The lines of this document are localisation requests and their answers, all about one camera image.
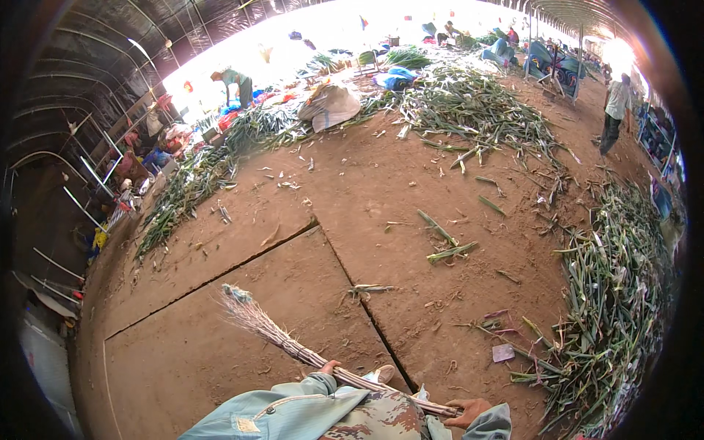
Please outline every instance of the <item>person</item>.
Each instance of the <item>person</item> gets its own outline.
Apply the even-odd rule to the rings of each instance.
[[[227,106],[230,106],[230,84],[237,84],[237,92],[239,95],[239,105],[242,110],[247,108],[254,101],[252,96],[252,79],[246,75],[237,72],[236,70],[227,69],[222,72],[214,72],[210,78],[213,81],[222,81],[225,83],[225,95],[227,96]]]
[[[631,132],[631,78],[621,74],[621,81],[614,81],[609,86],[604,99],[604,130],[601,133],[599,153],[601,157],[611,150],[618,139],[618,130],[622,120],[626,120],[626,133]]]
[[[444,440],[452,438],[445,427],[465,429],[463,440],[508,440],[511,433],[507,403],[498,406],[482,398],[453,400],[447,406],[462,408],[459,417],[440,422],[424,415],[400,391],[337,388],[331,360],[299,383],[278,384],[271,391],[249,391],[235,396],[205,416],[178,440],[280,439],[280,440]],[[365,377],[387,383],[393,365]]]
[[[518,44],[518,33],[513,30],[513,27],[508,28],[508,33],[506,34],[508,37],[508,42],[511,44]]]
[[[609,83],[611,82],[611,66],[609,63],[605,63],[604,66],[601,68],[601,72],[604,75],[604,85],[608,86]]]
[[[447,32],[447,35],[449,37],[453,37],[455,34],[458,34],[458,35],[462,34],[462,32],[455,29],[455,26],[452,24],[451,21],[448,21],[447,23],[445,23],[445,31]]]

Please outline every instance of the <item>green onion pile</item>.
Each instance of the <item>green onion pile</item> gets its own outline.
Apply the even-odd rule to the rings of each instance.
[[[399,65],[407,69],[422,69],[431,61],[425,56],[424,51],[416,46],[392,49],[386,54],[385,65]]]

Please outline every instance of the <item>blue tarp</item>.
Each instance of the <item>blue tarp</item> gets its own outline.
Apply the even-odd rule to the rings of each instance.
[[[523,63],[523,70],[528,68],[528,73],[536,78],[542,78],[550,71],[550,65],[553,55],[550,51],[538,41],[531,43],[528,49],[528,56]],[[558,62],[558,71],[555,75],[562,85],[562,90],[570,96],[574,96],[574,88],[577,84],[577,70],[579,69],[579,61],[571,56],[567,56],[564,60]],[[586,75],[586,68],[582,66],[579,79]]]
[[[504,67],[506,67],[508,63],[518,65],[518,58],[516,58],[514,54],[514,50],[506,44],[506,41],[503,38],[499,38],[488,49],[482,52],[482,60],[492,60]]]

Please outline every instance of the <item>plastic bag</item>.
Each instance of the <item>plastic bag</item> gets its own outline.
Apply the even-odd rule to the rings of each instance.
[[[318,133],[352,118],[360,108],[359,98],[347,87],[321,84],[298,110],[298,117],[312,120],[313,131]]]
[[[159,133],[159,130],[164,126],[159,120],[159,115],[156,112],[151,112],[146,116],[146,130],[149,133],[149,137],[154,136]]]

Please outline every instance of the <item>person bending over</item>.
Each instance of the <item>person bending over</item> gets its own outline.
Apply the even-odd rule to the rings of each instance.
[[[242,110],[247,108],[254,101],[252,96],[252,79],[246,75],[242,75],[236,70],[227,69],[222,72],[214,72],[210,78],[213,81],[222,81],[225,83],[225,94],[227,96],[227,105],[230,106],[230,84],[237,84],[235,96],[239,95],[239,105]]]

